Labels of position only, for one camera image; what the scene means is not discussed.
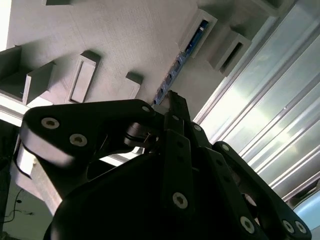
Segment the white ceiling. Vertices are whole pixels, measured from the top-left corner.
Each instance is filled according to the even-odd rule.
[[[249,39],[268,17],[251,0],[73,0],[63,6],[19,0],[12,2],[7,46],[21,45],[21,64],[31,69],[56,63],[49,92],[43,95],[54,104],[65,102],[77,58],[85,50],[102,57],[88,102],[127,99],[129,71],[144,77],[137,97],[151,102],[179,52],[176,42],[187,18],[197,6]],[[172,86],[187,99],[191,117],[223,79],[206,61],[217,31],[212,30]]]

